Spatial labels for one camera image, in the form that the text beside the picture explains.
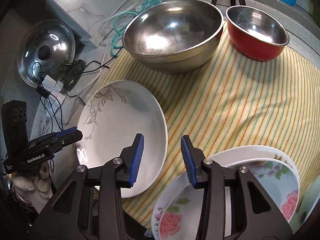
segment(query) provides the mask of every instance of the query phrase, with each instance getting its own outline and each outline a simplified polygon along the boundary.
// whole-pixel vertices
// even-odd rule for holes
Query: bowl rim
[[[229,15],[228,15],[228,11],[229,11],[230,9],[232,9],[232,8],[235,8],[235,7],[246,7],[246,8],[254,9],[254,10],[257,10],[257,11],[259,11],[259,12],[261,12],[261,13],[269,16],[269,17],[271,17],[271,18],[274,19],[274,20],[279,24],[279,26],[284,30],[284,33],[285,33],[286,38],[287,38],[287,41],[286,41],[285,43],[273,43],[273,42],[263,41],[263,40],[255,37],[255,36],[253,36],[252,34],[250,34],[249,32],[247,32],[246,30],[242,29],[242,28],[239,27],[237,24],[235,24],[235,23],[230,19]],[[288,45],[289,42],[290,42],[289,34],[288,34],[287,30],[283,27],[283,25],[282,25],[277,19],[275,19],[274,17],[272,17],[270,14],[268,14],[268,13],[262,11],[262,10],[259,10],[259,9],[257,9],[257,8],[254,8],[254,7],[251,7],[251,6],[246,6],[246,5],[234,5],[234,6],[231,6],[231,7],[227,8],[227,10],[226,10],[226,17],[227,17],[227,19],[228,19],[228,22],[230,22],[230,23],[231,23],[234,27],[236,27],[238,30],[242,31],[243,33],[248,34],[250,37],[253,37],[254,39],[256,39],[256,40],[258,40],[258,41],[261,41],[261,42],[263,42],[263,43],[266,43],[266,44],[269,44],[269,45],[274,45],[274,46],[277,46],[277,47],[284,47],[284,46]]]
[[[201,46],[202,44],[205,44],[206,42],[208,42],[209,40],[211,40],[214,36],[216,36],[216,35],[221,31],[221,29],[223,28],[223,25],[224,25],[223,14],[222,14],[222,12],[221,12],[215,5],[213,5],[213,4],[209,3],[209,2],[203,1],[203,0],[190,0],[190,1],[207,3],[207,4],[209,4],[210,6],[214,7],[214,8],[218,11],[218,13],[220,14],[220,16],[221,16],[220,26],[219,26],[219,28],[215,31],[215,33],[214,33],[213,35],[211,35],[209,38],[205,39],[204,41],[202,41],[202,42],[198,43],[197,45],[192,46],[192,47],[190,47],[190,48],[188,48],[188,49],[184,49],[184,50],[181,50],[181,51],[178,51],[178,52],[172,52],[172,53],[166,53],[166,54],[158,54],[158,55],[136,53],[136,52],[130,50],[130,49],[125,45],[125,43],[124,43],[124,37],[125,37],[125,35],[126,35],[126,33],[127,33],[127,30],[128,30],[128,28],[131,26],[131,24],[132,24],[137,18],[139,18],[142,14],[146,13],[147,11],[151,10],[151,9],[154,8],[154,7],[157,7],[157,6],[159,6],[159,5],[166,4],[166,3],[177,2],[177,1],[185,1],[185,0],[172,0],[172,1],[166,1],[166,2],[160,3],[160,4],[156,5],[156,6],[153,6],[153,7],[149,8],[148,10],[142,12],[141,14],[139,14],[139,15],[137,15],[135,18],[133,18],[133,20],[127,25],[127,27],[126,27],[125,30],[124,30],[124,33],[123,33],[123,36],[122,36],[122,45],[123,45],[123,47],[124,47],[128,52],[133,53],[133,54],[135,54],[135,55],[142,55],[143,57],[153,58],[153,57],[165,57],[165,56],[170,56],[170,55],[176,55],[176,54],[179,54],[179,53],[182,53],[182,52],[185,52],[185,51],[188,51],[188,50],[197,48],[197,47]]]

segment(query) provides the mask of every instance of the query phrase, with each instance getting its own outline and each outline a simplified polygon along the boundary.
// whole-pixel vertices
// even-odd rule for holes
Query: stack of plates
[[[268,146],[242,146],[209,158],[228,168],[246,166],[290,221],[298,204],[300,182],[298,170],[289,156]],[[160,195],[153,209],[151,226],[155,239],[196,239],[203,193],[203,190],[192,188],[186,172],[175,179]],[[225,193],[225,236],[229,236],[231,202],[227,187]]]

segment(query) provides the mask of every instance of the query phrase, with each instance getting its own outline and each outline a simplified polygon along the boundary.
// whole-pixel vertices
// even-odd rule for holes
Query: metal screw
[[[247,173],[248,172],[248,168],[244,167],[244,166],[241,166],[241,167],[239,167],[239,171],[242,172],[242,173]]]
[[[205,164],[210,165],[210,164],[213,163],[213,160],[211,160],[211,159],[204,159],[203,162],[204,162]]]
[[[77,171],[78,172],[82,172],[82,171],[84,171],[85,170],[85,166],[84,165],[79,165],[78,167],[77,167]]]
[[[122,162],[122,159],[121,159],[121,158],[114,158],[114,159],[112,160],[112,162],[113,162],[114,164],[120,164],[120,163]]]

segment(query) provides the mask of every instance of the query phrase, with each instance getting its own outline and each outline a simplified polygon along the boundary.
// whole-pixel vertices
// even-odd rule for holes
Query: glass pot lid
[[[69,26],[53,19],[39,22],[19,47],[18,72],[28,85],[37,87],[40,71],[57,75],[62,63],[73,62],[75,50],[75,38]]]

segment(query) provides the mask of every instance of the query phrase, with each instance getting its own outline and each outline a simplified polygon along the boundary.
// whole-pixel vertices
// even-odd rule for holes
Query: plate rim
[[[160,112],[161,112],[161,117],[164,121],[164,130],[165,130],[165,148],[164,148],[164,156],[163,156],[163,160],[162,160],[162,163],[161,165],[159,166],[159,171],[158,173],[156,174],[155,178],[152,180],[152,182],[150,184],[146,184],[147,187],[144,187],[145,189],[142,190],[142,191],[139,191],[138,193],[132,195],[132,194],[128,194],[128,195],[124,195],[125,193],[123,192],[123,190],[121,190],[121,198],[129,198],[129,197],[134,197],[134,196],[137,196],[139,194],[141,194],[142,192],[146,191],[155,181],[156,179],[159,177],[159,174],[161,173],[162,171],[162,168],[164,166],[164,162],[166,160],[166,157],[167,157],[167,151],[168,151],[168,128],[167,128],[167,122],[166,122],[166,119],[164,117],[164,112],[162,110],[162,107],[160,106],[158,100],[156,99],[156,97],[143,85],[141,85],[140,83],[138,82],[135,82],[135,81],[132,81],[132,80],[126,80],[126,79],[120,79],[120,80],[115,80],[115,81],[112,81],[112,82],[109,82],[108,84],[105,84],[103,87],[99,88],[97,91],[94,92],[94,94],[89,98],[88,102],[90,102],[91,100],[94,99],[94,96],[100,92],[103,88],[106,88],[107,86],[109,85],[112,85],[114,83],[122,83],[122,82],[129,82],[129,83],[132,83],[134,85],[137,85],[137,86],[140,86],[142,87],[142,89],[146,90],[147,93],[149,93],[151,95],[151,98],[155,101],[156,105],[158,106]],[[79,120],[78,120],[78,123],[77,123],[77,127],[79,127],[79,122],[80,122],[80,119],[81,119],[81,116],[84,112],[84,109],[86,108],[87,105],[84,106],[81,114],[80,114],[80,117],[79,117]]]
[[[272,158],[264,158],[264,157],[261,157],[261,158],[254,158],[254,159],[246,159],[246,160],[242,160],[242,161],[237,161],[237,162],[235,162],[235,163],[231,163],[231,164],[227,164],[227,165],[225,165],[224,167],[226,167],[226,168],[229,168],[230,166],[237,166],[237,165],[239,165],[239,164],[242,164],[243,162],[255,162],[255,161],[264,161],[264,162],[266,162],[266,161],[273,161],[273,162],[275,162],[275,163],[281,163],[282,165],[284,165],[284,166],[286,166],[287,168],[289,168],[291,171],[293,171],[293,169],[287,164],[287,163],[284,163],[283,161],[281,161],[281,160],[277,160],[277,159],[272,159]],[[297,184],[298,184],[298,186],[299,186],[299,180],[297,179],[297,177],[295,176],[295,174],[293,174],[293,177],[295,178],[295,182],[297,182]],[[179,197],[179,196],[181,196],[181,193],[183,192],[183,190],[185,190],[187,187],[190,187],[191,186],[191,184],[188,184],[186,187],[184,187],[180,192],[179,192],[179,194],[177,194],[177,196],[175,197],[175,198],[173,198],[173,200],[171,200],[170,202],[169,202],[169,204],[163,209],[163,212],[166,212],[167,210],[168,210],[168,208],[170,207],[170,205]],[[299,199],[299,197],[300,197],[300,190],[298,189],[298,199]],[[295,206],[295,209],[294,209],[294,212],[293,212],[293,214],[292,214],[292,216],[291,216],[291,218],[293,217],[293,215],[295,214],[295,212],[296,212],[296,210],[297,210],[297,206],[298,206],[298,203],[296,204],[296,206]],[[163,216],[161,216],[161,218],[159,219],[159,226],[160,226],[160,224],[161,224],[161,221],[162,221],[162,218],[163,218]]]
[[[299,172],[298,172],[298,169],[297,169],[297,167],[296,167],[296,165],[295,165],[295,163],[293,162],[293,160],[286,154],[286,153],[284,153],[283,151],[281,151],[281,150],[279,150],[279,149],[277,149],[277,148],[274,148],[274,147],[271,147],[271,146],[267,146],[267,145],[243,145],[243,146],[238,146],[238,147],[234,147],[234,148],[230,148],[230,149],[227,149],[227,150],[224,150],[224,151],[221,151],[221,152],[218,152],[218,153],[216,153],[216,154],[214,154],[214,155],[211,155],[211,156],[209,156],[208,158],[214,158],[215,156],[217,156],[217,155],[219,155],[219,156],[221,156],[222,154],[225,154],[225,153],[227,153],[227,152],[229,152],[229,151],[234,151],[234,150],[238,150],[238,149],[244,149],[244,148],[254,148],[254,147],[259,147],[259,148],[265,148],[265,149],[269,149],[269,150],[273,150],[273,151],[276,151],[276,152],[278,152],[282,157],[286,157],[286,160],[289,160],[290,162],[292,162],[291,164],[293,164],[294,165],[294,167],[291,167],[290,165],[288,165],[288,166],[290,166],[290,168],[293,170],[293,173],[295,174],[295,176],[296,176],[296,178],[297,178],[297,180],[298,180],[298,191],[300,192],[300,176],[299,176]],[[153,207],[153,210],[152,210],[152,215],[151,215],[151,221],[150,221],[150,223],[151,223],[151,230],[152,230],[152,233],[153,233],[153,237],[154,237],[154,239],[155,240],[159,240],[159,237],[158,237],[158,235],[157,235],[157,233],[156,233],[156,228],[155,228],[155,225],[154,225],[154,217],[155,217],[155,215],[158,213],[157,212],[157,206],[159,206],[159,204],[158,204],[158,202],[159,202],[159,200],[161,199],[161,197],[163,196],[163,193],[167,190],[167,188],[174,182],[174,181],[176,181],[178,178],[180,178],[180,179],[183,179],[185,176],[183,176],[183,174],[186,174],[186,171],[184,170],[179,176],[177,176],[171,183],[169,183],[169,185],[164,189],[164,191],[162,191],[161,192],[161,194],[159,195],[159,197],[158,197],[158,199],[156,200],[156,203],[155,203],[155,205],[154,205],[154,207]]]

